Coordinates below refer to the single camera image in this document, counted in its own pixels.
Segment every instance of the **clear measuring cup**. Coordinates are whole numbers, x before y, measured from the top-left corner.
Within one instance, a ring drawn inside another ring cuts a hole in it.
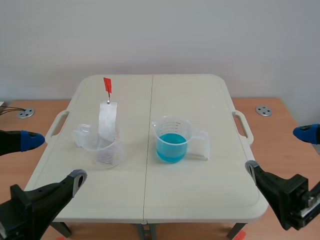
[[[155,148],[158,156],[170,163],[176,163],[187,153],[192,139],[204,141],[204,157],[210,156],[210,138],[207,132],[193,128],[189,121],[174,116],[164,116],[152,123],[156,136]]]
[[[75,143],[85,149],[89,158],[103,168],[111,168],[124,160],[124,146],[119,140],[119,130],[116,129],[114,142],[110,142],[99,135],[98,129],[79,124],[72,131]]]

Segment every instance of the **cable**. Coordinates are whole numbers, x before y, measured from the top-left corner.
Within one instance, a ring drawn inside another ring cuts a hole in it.
[[[21,111],[21,109],[8,109],[8,110],[3,110],[0,111],[0,116],[9,112],[14,112],[14,111]]]
[[[19,109],[19,110],[25,111],[25,109],[24,109],[24,108],[21,108],[21,107],[15,107],[15,106],[0,106],[0,108]]]

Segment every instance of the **red object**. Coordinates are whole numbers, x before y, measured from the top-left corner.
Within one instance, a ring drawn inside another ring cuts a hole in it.
[[[103,81],[104,81],[105,90],[111,94],[112,93],[111,79],[104,77]]]
[[[246,232],[245,231],[240,231],[235,237],[233,240],[244,240],[245,237],[246,237]]]

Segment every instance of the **table leg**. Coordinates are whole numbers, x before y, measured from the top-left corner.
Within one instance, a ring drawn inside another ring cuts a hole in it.
[[[150,235],[152,240],[157,240],[156,224],[149,224]]]
[[[135,224],[140,240],[147,240],[146,231],[143,224]]]
[[[226,237],[230,240],[234,239],[245,225],[246,223],[236,223]]]
[[[69,238],[72,235],[67,224],[65,224],[64,222],[52,222],[50,226],[61,233],[65,238]]]

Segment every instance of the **measuring cup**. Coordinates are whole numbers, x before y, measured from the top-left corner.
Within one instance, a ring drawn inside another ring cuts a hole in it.
[[[195,129],[187,120],[174,116],[164,116],[152,123],[156,136],[155,148],[158,156],[170,163],[176,163],[187,153],[188,143],[192,139],[204,141],[204,157],[210,156],[210,138],[207,132]]]
[[[78,147],[85,149],[90,159],[103,168],[111,168],[124,160],[124,146],[119,140],[119,131],[116,129],[114,142],[110,142],[99,135],[98,129],[79,124],[72,131],[72,137]]]

